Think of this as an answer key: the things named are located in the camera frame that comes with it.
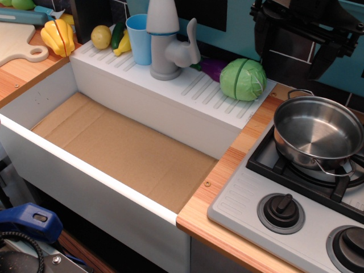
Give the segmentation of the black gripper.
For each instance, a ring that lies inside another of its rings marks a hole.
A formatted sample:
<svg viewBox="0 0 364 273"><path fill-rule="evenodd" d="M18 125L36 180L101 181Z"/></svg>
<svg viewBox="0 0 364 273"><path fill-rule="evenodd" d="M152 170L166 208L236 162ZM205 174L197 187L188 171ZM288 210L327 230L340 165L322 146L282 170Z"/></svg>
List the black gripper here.
<svg viewBox="0 0 364 273"><path fill-rule="evenodd" d="M337 56L351 56L363 35L363 22L339 1L254 1L250 15L258 55L269 49L278 27L322 44L310 66L309 80L318 80Z"/></svg>

